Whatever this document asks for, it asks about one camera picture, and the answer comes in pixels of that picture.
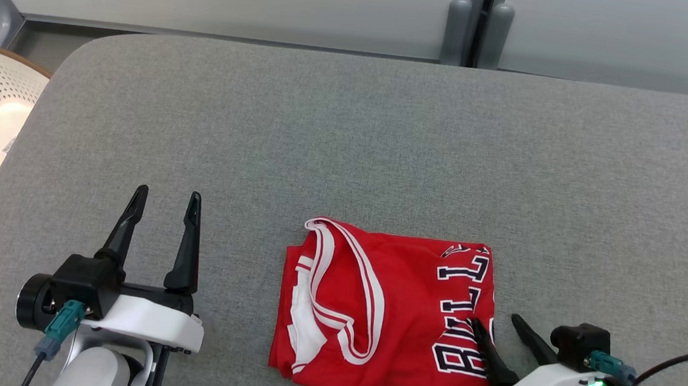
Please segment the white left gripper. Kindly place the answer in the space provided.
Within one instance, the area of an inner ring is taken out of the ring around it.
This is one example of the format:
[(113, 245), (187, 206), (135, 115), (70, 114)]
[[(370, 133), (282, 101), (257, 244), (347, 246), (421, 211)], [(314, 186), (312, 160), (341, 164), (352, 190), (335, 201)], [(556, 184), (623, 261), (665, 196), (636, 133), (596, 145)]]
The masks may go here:
[[(96, 259), (124, 263), (133, 231), (143, 216), (148, 185), (135, 190)], [(120, 295), (102, 318), (86, 316), (82, 334), (111, 333), (148, 343), (199, 353), (204, 341), (202, 320), (195, 312), (193, 294), (198, 291), (201, 239), (201, 194), (193, 191), (184, 214), (184, 233), (172, 270), (163, 288), (122, 285)]]

